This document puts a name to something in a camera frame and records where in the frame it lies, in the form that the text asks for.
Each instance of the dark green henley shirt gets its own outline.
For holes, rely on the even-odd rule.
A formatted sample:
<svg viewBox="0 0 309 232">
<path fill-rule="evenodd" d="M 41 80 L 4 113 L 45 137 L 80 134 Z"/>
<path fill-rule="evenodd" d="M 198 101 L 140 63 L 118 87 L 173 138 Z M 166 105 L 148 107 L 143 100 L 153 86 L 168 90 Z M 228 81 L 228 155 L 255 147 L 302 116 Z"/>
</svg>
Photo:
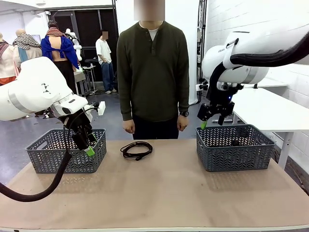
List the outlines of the dark green henley shirt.
<svg viewBox="0 0 309 232">
<path fill-rule="evenodd" d="M 139 23 L 120 34 L 117 45 L 120 108 L 132 114 L 168 121 L 189 108 L 189 56 L 184 33 L 167 22 L 154 41 Z"/>
</svg>

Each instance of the man's left hand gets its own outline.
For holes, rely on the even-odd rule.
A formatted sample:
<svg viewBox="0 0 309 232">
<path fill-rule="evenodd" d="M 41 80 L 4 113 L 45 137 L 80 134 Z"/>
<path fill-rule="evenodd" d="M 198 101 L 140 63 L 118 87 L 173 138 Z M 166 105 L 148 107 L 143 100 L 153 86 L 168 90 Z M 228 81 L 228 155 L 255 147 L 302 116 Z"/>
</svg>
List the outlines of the man's left hand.
<svg viewBox="0 0 309 232">
<path fill-rule="evenodd" d="M 177 120 L 177 128 L 179 131 L 184 131 L 184 129 L 189 125 L 189 119 L 187 117 L 184 117 L 182 115 L 178 116 Z"/>
</svg>

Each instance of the man's right hand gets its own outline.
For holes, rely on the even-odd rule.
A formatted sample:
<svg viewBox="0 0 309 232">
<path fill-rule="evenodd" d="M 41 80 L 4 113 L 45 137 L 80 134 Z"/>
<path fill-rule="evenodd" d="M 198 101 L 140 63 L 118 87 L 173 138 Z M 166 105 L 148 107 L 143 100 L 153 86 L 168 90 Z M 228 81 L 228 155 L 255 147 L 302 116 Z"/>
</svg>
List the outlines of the man's right hand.
<svg viewBox="0 0 309 232">
<path fill-rule="evenodd" d="M 130 134 L 134 134 L 135 133 L 134 121 L 133 120 L 124 121 L 123 122 L 123 128 L 125 129 L 126 132 L 128 132 Z"/>
</svg>

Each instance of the gray plastic basket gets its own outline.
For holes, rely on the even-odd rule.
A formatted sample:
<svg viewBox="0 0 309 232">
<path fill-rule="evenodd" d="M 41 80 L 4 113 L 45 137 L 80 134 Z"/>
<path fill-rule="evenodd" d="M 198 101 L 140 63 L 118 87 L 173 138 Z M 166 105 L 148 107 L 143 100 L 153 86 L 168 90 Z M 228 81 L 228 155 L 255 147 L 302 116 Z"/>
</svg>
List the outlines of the gray plastic basket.
<svg viewBox="0 0 309 232">
<path fill-rule="evenodd" d="M 93 130 L 93 133 L 97 142 L 91 144 L 95 152 L 92 157 L 89 157 L 84 151 L 78 150 L 70 136 L 70 154 L 72 154 L 72 158 L 65 173 L 89 174 L 97 171 L 106 154 L 105 129 Z M 56 173 L 65 153 L 63 130 L 48 131 L 27 147 L 26 151 L 36 173 Z"/>
<path fill-rule="evenodd" d="M 267 169 L 274 145 L 252 125 L 197 128 L 197 154 L 208 172 Z"/>
</svg>

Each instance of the red scarf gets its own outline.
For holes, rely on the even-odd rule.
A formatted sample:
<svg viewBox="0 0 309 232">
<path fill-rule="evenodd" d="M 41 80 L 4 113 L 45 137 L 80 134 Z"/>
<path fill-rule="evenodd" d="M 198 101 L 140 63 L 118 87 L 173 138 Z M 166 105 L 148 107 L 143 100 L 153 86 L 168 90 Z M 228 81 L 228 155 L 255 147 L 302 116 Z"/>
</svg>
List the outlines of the red scarf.
<svg viewBox="0 0 309 232">
<path fill-rule="evenodd" d="M 0 42 L 0 60 L 2 60 L 2 54 L 8 48 L 8 46 L 9 45 L 5 40 L 2 40 L 2 42 Z"/>
<path fill-rule="evenodd" d="M 50 28 L 46 35 L 65 36 L 58 28 Z"/>
</svg>

